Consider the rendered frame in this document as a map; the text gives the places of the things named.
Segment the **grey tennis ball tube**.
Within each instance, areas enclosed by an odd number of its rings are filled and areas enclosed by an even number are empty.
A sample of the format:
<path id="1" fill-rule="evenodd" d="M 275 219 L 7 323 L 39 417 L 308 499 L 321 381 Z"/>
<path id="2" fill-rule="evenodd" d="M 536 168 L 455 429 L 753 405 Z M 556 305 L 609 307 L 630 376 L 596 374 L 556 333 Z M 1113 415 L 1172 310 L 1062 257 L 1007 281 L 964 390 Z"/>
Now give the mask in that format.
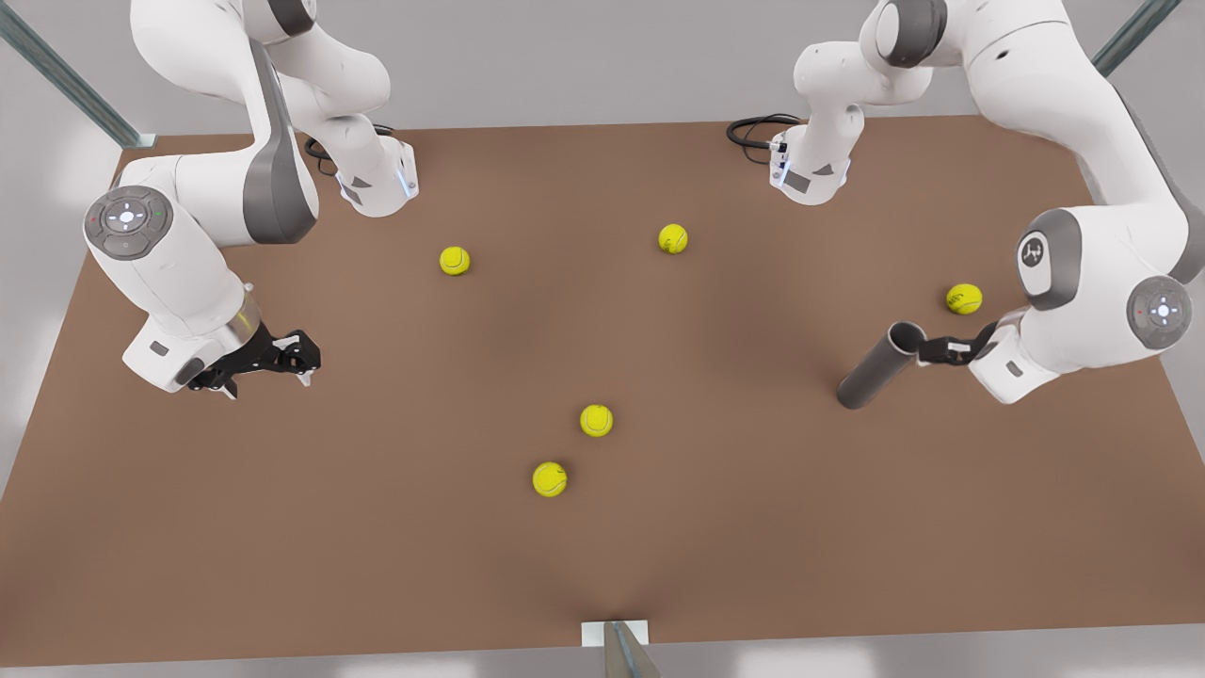
<path id="1" fill-rule="evenodd" d="M 912 322 L 895 322 L 837 387 L 839 403 L 860 409 L 918 356 L 925 334 Z"/>

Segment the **silver frame post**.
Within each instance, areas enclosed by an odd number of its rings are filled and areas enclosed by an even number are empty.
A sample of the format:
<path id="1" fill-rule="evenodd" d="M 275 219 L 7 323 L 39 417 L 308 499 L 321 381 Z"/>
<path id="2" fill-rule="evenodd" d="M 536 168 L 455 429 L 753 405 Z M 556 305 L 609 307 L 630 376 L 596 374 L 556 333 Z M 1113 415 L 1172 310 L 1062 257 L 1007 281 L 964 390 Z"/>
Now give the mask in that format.
<path id="1" fill-rule="evenodd" d="M 581 645 L 602 648 L 605 678 L 663 678 L 649 658 L 649 621 L 582 621 Z"/>
<path id="2" fill-rule="evenodd" d="M 1150 37 L 1157 26 L 1169 17 L 1182 0 L 1142 0 L 1136 12 L 1118 28 L 1092 57 L 1092 64 L 1098 73 L 1109 77 L 1133 51 Z"/>
<path id="3" fill-rule="evenodd" d="M 27 63 L 55 86 L 70 104 L 102 129 L 102 132 L 107 132 L 120 149 L 151 149 L 155 146 L 155 134 L 139 132 L 6 0 L 0 0 L 0 36 L 17 55 L 24 57 Z"/>

